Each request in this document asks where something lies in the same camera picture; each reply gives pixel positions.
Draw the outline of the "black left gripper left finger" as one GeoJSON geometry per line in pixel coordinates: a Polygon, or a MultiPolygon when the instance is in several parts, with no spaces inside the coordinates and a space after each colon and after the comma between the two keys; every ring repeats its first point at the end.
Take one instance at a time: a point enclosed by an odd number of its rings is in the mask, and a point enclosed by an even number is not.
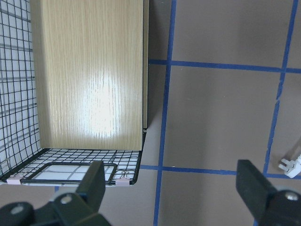
{"type": "Polygon", "coordinates": [[[95,212],[98,212],[105,194],[105,172],[103,161],[90,164],[76,193],[95,212]]]}

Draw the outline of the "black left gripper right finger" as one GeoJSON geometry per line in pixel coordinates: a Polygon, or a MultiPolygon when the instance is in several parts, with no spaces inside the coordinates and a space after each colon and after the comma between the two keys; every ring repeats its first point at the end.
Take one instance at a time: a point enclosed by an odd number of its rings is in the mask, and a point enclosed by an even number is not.
{"type": "Polygon", "coordinates": [[[238,160],[236,190],[255,220],[261,220],[277,189],[252,164],[238,160]]]}

